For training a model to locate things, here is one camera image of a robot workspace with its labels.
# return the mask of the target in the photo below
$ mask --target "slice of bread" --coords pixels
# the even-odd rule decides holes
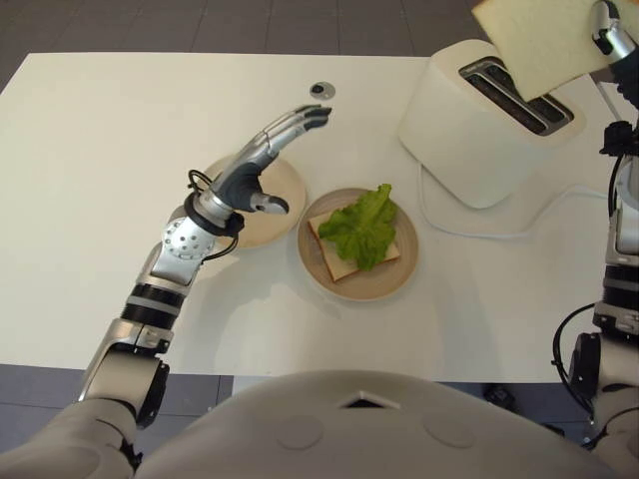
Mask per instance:
[[[335,250],[334,244],[330,241],[326,241],[325,239],[320,238],[320,234],[318,233],[318,229],[320,225],[327,222],[332,215],[332,212],[324,213],[323,215],[319,215],[318,217],[311,218],[309,220],[309,228],[313,232],[313,235],[319,242],[319,247],[321,248],[321,255],[323,256],[323,260],[326,263],[326,267],[328,268],[328,272],[330,273],[330,277],[333,282],[336,282],[343,277],[349,276],[355,272],[358,272],[357,264],[353,260],[344,261],[337,255],[337,251]],[[392,242],[388,247],[388,251],[386,252],[386,258],[383,262],[391,261],[393,259],[397,259],[399,257],[399,249],[397,249],[397,245]]]
[[[594,1],[484,0],[472,13],[528,101],[606,67],[606,58],[591,39]],[[614,4],[622,26],[639,42],[637,0],[614,0]]]

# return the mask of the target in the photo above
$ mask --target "gray tile floor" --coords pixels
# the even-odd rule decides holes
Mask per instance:
[[[0,0],[0,91],[29,52],[167,51],[428,56],[485,38],[475,0]],[[0,365],[0,452],[24,442],[78,390],[81,371]],[[229,376],[172,375],[151,451],[230,395]],[[481,396],[479,384],[452,384]],[[519,412],[583,437],[560,384],[514,384]]]

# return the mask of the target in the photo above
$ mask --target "white power cord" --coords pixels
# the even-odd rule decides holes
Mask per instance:
[[[530,236],[535,224],[543,218],[550,210],[552,210],[557,204],[559,204],[564,198],[570,195],[583,195],[586,197],[598,198],[600,200],[607,200],[608,196],[602,193],[596,192],[585,185],[570,185],[566,187],[561,193],[557,194],[552,200],[550,200],[546,205],[544,205],[541,210],[539,210],[532,220],[528,223],[526,228],[524,228],[521,232],[518,233],[495,233],[495,234],[487,234],[487,233],[465,233],[465,232],[456,232],[448,229],[447,227],[440,225],[431,221],[428,218],[428,213],[426,211],[426,202],[423,196],[423,170],[424,166],[417,162],[417,189],[419,192],[419,210],[421,211],[421,215],[424,220],[436,230],[439,230],[448,235],[454,235],[456,237],[464,237],[464,238],[478,238],[484,240],[516,240],[520,238],[526,238]]]

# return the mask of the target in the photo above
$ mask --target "wooden plate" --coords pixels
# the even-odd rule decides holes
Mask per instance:
[[[320,244],[309,228],[309,219],[350,205],[365,192],[359,188],[348,188],[324,195],[307,209],[298,226],[298,251],[313,279],[324,289],[356,301],[380,299],[396,292],[412,275],[419,251],[415,228],[406,213],[397,207],[394,226],[399,258],[378,264],[370,271],[358,271],[337,282],[332,281],[321,255]]]
[[[205,173],[214,179],[229,162],[226,157],[213,163]],[[238,247],[257,247],[275,241],[294,227],[307,205],[307,189],[300,174],[282,158],[277,158],[260,175],[260,183],[265,193],[284,198],[289,203],[287,215],[240,212],[244,216],[244,229],[240,232]],[[226,246],[230,239],[220,238],[220,246]]]

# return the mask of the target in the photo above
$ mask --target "lettuce leaf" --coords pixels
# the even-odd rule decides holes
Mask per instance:
[[[355,204],[335,210],[319,226],[319,237],[334,242],[339,257],[354,259],[359,269],[368,271],[384,261],[395,238],[392,221],[397,207],[388,198],[390,188],[384,184],[376,192],[364,193]]]

